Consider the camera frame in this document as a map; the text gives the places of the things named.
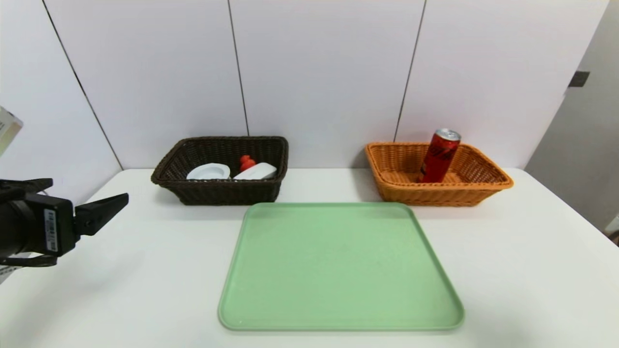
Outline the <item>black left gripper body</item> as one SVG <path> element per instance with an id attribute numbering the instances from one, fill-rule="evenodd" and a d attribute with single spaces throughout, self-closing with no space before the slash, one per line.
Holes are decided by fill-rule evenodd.
<path id="1" fill-rule="evenodd" d="M 60 257 L 74 242 L 66 236 L 73 224 L 73 203 L 38 193 L 1 195 L 1 259 L 20 253 Z"/>

